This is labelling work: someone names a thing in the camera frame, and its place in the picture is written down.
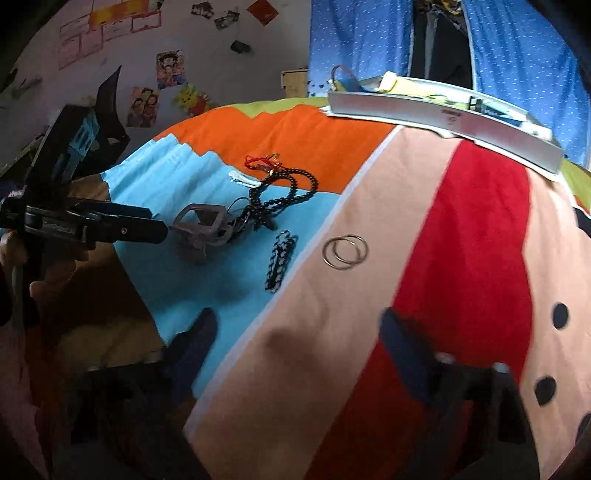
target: cartoon poster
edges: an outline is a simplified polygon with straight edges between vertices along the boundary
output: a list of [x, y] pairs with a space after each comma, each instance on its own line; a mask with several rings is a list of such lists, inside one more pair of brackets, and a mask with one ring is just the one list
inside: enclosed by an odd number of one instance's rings
[[151, 88], [135, 87], [131, 94], [131, 106], [127, 114], [127, 126], [153, 127], [158, 111], [158, 92]]
[[187, 83], [182, 50], [165, 51], [156, 55], [156, 80], [159, 90]]

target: green fabric edge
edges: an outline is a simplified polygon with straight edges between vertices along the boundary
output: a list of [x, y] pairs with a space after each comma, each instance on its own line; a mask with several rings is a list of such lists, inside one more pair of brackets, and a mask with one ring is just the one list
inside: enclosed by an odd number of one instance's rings
[[591, 176], [588, 171], [582, 169], [568, 160], [563, 160], [560, 171], [569, 184], [570, 190], [587, 208], [591, 207]]
[[309, 98], [284, 98], [281, 100], [263, 100], [261, 102], [252, 103], [235, 103], [234, 105], [226, 105], [222, 108], [236, 108], [244, 115], [255, 118], [259, 113], [278, 113], [289, 110], [297, 105], [311, 105], [322, 107], [329, 104], [326, 97], [309, 97]]

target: black fabric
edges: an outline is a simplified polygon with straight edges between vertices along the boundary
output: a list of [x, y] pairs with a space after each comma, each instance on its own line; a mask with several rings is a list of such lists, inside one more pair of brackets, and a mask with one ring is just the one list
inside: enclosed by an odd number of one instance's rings
[[564, 303], [557, 303], [552, 311], [552, 324], [562, 330], [569, 321], [569, 308]]
[[589, 238], [591, 238], [591, 219], [585, 215], [584, 211], [579, 208], [575, 208], [574, 212], [577, 215], [577, 223], [579, 224], [579, 228], [585, 232]]
[[535, 383], [534, 393], [540, 407], [547, 405], [556, 394], [556, 380], [549, 375], [540, 378]]
[[438, 16], [429, 80], [472, 88], [472, 61], [468, 38]]

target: white stripe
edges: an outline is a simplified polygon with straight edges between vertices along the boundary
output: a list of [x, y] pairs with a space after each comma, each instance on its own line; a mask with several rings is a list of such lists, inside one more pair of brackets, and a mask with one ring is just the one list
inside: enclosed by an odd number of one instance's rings
[[238, 341], [230, 349], [228, 354], [221, 361], [217, 370], [213, 374], [212, 379], [207, 383], [207, 386], [205, 387], [203, 394], [201, 395], [201, 397], [199, 397], [197, 403], [193, 407], [193, 410], [191, 411], [191, 414], [187, 419], [187, 422], [185, 423], [185, 426], [183, 428], [183, 433], [185, 434], [185, 437], [187, 437], [188, 439], [191, 439], [193, 437], [201, 421], [201, 418], [203, 417], [205, 412], [207, 412], [207, 409], [209, 408], [209, 404], [212, 402], [213, 397], [216, 395], [218, 389], [223, 384], [224, 380], [228, 376], [228, 373], [230, 372], [238, 358], [242, 356], [242, 353], [246, 349], [248, 342], [251, 341], [251, 339], [256, 334], [257, 330], [265, 322], [265, 320], [269, 316], [269, 313], [279, 301], [281, 294], [285, 291], [286, 288], [289, 288], [289, 284], [296, 275], [297, 271], [304, 264], [304, 262], [308, 260], [308, 258], [314, 252], [318, 244], [322, 241], [322, 238], [335, 221], [336, 216], [342, 210], [343, 206], [345, 205], [345, 202], [351, 196], [353, 191], [357, 188], [357, 185], [359, 184], [361, 179], [373, 166], [380, 154], [384, 151], [384, 148], [386, 148], [386, 146], [403, 128], [404, 127], [402, 125], [399, 125], [394, 130], [392, 130], [388, 134], [388, 136], [384, 138], [384, 140], [380, 143], [378, 148], [374, 150], [374, 152], [361, 166], [359, 171], [355, 174], [355, 177], [353, 177], [349, 184], [346, 186], [345, 190], [341, 194], [339, 200], [336, 202], [333, 209], [330, 211], [328, 217], [326, 218], [322, 226], [312, 237], [310, 242], [308, 242], [308, 245], [306, 245], [304, 251], [297, 257], [293, 265], [293, 268], [290, 268], [289, 273], [285, 276], [285, 279], [279, 291], [273, 296], [273, 299], [267, 304], [263, 311], [248, 326], [246, 331], [242, 334], [242, 336], [238, 339]]
[[407, 77], [410, 77], [410, 70], [413, 66], [413, 55], [414, 55], [414, 22], [411, 21], [410, 24], [410, 52], [408, 53], [408, 68], [407, 68]]
[[474, 41], [472, 40], [472, 29], [468, 20], [468, 12], [464, 9], [464, 20], [468, 30], [468, 45], [470, 47], [470, 62], [472, 63], [472, 90], [478, 92], [478, 78], [476, 77], [476, 56], [474, 55]]

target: blue curtain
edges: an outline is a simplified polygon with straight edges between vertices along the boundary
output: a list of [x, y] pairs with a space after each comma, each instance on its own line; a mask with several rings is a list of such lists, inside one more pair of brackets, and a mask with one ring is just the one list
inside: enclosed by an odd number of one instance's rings
[[310, 96], [326, 95], [335, 65], [358, 79], [408, 74], [412, 29], [412, 0], [312, 0]]
[[584, 165], [589, 95], [579, 62], [526, 0], [463, 0], [472, 36], [475, 90], [531, 112], [572, 162]]

